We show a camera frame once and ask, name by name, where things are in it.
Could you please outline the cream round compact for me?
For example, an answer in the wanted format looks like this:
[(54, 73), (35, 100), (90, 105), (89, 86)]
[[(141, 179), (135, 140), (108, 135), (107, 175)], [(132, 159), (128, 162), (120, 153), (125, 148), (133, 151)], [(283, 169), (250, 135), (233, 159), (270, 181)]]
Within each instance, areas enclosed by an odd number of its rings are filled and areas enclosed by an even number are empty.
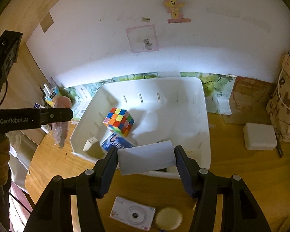
[(173, 207), (163, 208), (155, 216), (155, 224), (160, 231), (175, 230), (182, 224), (182, 221), (182, 213)]

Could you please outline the white instant camera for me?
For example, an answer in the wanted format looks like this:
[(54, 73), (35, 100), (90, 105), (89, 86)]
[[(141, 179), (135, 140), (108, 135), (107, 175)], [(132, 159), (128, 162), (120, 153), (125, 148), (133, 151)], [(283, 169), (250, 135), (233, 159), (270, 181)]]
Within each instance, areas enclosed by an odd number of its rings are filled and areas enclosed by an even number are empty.
[(155, 215), (155, 208), (141, 205), (117, 196), (110, 217), (131, 227), (149, 231)]

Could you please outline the blue white medicine box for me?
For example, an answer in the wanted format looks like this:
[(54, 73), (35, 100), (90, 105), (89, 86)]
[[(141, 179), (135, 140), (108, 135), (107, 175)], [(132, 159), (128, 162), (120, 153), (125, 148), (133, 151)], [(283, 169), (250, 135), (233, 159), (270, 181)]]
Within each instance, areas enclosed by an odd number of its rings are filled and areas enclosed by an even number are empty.
[(117, 147), (118, 149), (126, 149), (132, 148), (134, 147), (134, 145), (126, 139), (122, 138), (121, 136), (118, 136), (115, 132), (112, 132), (102, 143), (101, 147), (108, 152), (112, 147)]

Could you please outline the multicolour puzzle cube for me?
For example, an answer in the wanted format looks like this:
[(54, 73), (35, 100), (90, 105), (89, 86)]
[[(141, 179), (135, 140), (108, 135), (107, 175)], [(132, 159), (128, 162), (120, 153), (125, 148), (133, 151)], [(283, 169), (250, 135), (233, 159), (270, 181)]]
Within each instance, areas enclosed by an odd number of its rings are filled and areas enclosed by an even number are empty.
[(105, 117), (103, 124), (121, 136), (127, 137), (135, 120), (126, 109), (112, 108)]

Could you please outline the white plastic storage bin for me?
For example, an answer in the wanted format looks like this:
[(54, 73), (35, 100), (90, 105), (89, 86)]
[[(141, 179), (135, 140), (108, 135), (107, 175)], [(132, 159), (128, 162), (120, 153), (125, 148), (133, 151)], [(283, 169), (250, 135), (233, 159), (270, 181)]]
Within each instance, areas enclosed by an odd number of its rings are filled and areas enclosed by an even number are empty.
[(202, 82), (194, 77), (150, 78), (101, 86), (71, 137), (72, 153), (90, 162), (86, 141), (103, 143), (111, 134), (103, 121), (112, 108), (125, 109), (134, 119), (127, 140), (133, 145), (171, 141), (182, 146), (201, 168), (211, 166), (210, 132)]

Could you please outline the white soap box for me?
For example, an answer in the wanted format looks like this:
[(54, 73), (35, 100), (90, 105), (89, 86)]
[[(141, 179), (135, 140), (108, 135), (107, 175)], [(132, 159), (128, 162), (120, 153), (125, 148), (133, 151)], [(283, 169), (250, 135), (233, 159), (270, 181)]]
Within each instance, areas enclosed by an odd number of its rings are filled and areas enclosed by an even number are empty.
[(246, 123), (243, 133), (247, 150), (273, 150), (277, 147), (277, 138), (272, 125)]

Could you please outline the black pen on table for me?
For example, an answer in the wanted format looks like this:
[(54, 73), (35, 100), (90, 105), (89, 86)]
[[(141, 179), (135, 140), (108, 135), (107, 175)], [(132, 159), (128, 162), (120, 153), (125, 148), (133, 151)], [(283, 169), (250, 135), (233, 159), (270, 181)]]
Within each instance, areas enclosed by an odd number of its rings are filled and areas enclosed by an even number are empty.
[(283, 153), (283, 149), (281, 148), (281, 143), (280, 143), (280, 140), (279, 140), (279, 136), (276, 136), (276, 139), (277, 139), (277, 151), (278, 151), (278, 154), (279, 154), (279, 158), (282, 158), (284, 156), (284, 153)]

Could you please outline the brown paper cartoon bag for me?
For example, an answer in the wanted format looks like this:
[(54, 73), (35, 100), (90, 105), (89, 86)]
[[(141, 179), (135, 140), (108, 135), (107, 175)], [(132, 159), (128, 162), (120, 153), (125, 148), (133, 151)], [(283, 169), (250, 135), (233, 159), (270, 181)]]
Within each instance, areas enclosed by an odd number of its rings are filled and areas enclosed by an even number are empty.
[(266, 105), (275, 87), (275, 84), (254, 78), (237, 77), (229, 98), (231, 115), (223, 115), (224, 122), (270, 124)]

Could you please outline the beige letter print bag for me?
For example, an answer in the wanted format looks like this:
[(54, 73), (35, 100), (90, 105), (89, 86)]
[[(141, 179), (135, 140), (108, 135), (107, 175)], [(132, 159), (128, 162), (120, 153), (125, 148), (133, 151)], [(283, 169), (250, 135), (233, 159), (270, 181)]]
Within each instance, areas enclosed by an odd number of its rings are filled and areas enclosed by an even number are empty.
[(266, 111), (279, 141), (290, 142), (290, 53), (284, 57), (277, 86), (268, 100)]

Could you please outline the green grape printed cardboard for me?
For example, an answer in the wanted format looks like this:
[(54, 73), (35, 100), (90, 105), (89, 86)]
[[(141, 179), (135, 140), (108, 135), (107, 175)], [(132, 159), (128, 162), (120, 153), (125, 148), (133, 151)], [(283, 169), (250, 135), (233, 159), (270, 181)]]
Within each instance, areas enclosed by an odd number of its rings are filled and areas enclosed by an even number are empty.
[(95, 96), (98, 89), (108, 83), (124, 82), (131, 80), (143, 80), (150, 78), (177, 78), (193, 77), (202, 82), (206, 101), (206, 109), (209, 113), (231, 115), (229, 99), (233, 90), (236, 76), (201, 72), (147, 72), (123, 75), (106, 80), (67, 87), (65, 92), (72, 100), (74, 119), (79, 120)]

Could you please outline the pink square wall sticker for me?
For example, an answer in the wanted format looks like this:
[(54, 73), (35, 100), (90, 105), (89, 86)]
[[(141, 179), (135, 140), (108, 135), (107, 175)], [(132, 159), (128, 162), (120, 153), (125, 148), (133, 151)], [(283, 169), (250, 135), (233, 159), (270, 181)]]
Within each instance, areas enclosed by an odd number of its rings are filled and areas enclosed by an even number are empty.
[(154, 25), (127, 28), (126, 34), (132, 53), (159, 51)]

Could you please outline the yellow pony wall sticker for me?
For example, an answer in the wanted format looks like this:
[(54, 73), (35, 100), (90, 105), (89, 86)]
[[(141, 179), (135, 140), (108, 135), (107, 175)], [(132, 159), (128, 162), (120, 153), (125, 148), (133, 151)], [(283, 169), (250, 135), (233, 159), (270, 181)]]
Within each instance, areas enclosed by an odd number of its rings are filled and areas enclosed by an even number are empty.
[(180, 3), (177, 0), (164, 0), (164, 6), (167, 8), (168, 13), (171, 14), (171, 18), (168, 19), (169, 24), (175, 23), (190, 23), (190, 18), (184, 18), (180, 9), (185, 6), (184, 3)]

